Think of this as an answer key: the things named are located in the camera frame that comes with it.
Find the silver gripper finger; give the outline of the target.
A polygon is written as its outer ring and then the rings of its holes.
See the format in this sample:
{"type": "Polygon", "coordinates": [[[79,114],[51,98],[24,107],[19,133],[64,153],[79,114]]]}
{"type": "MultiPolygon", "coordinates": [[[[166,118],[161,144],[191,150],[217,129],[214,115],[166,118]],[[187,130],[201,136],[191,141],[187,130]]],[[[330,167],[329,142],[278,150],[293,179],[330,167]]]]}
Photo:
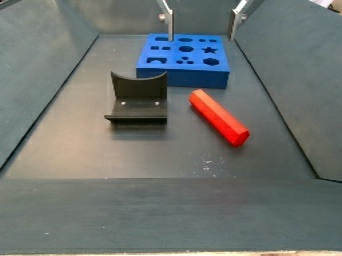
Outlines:
{"type": "Polygon", "coordinates": [[[249,0],[241,0],[238,6],[231,10],[230,25],[229,25],[229,40],[233,41],[238,26],[242,23],[245,17],[245,11],[247,9],[249,0]]]}
{"type": "Polygon", "coordinates": [[[174,11],[170,8],[166,0],[157,0],[157,3],[162,9],[159,14],[159,20],[167,24],[169,40],[174,40],[174,11]]]}

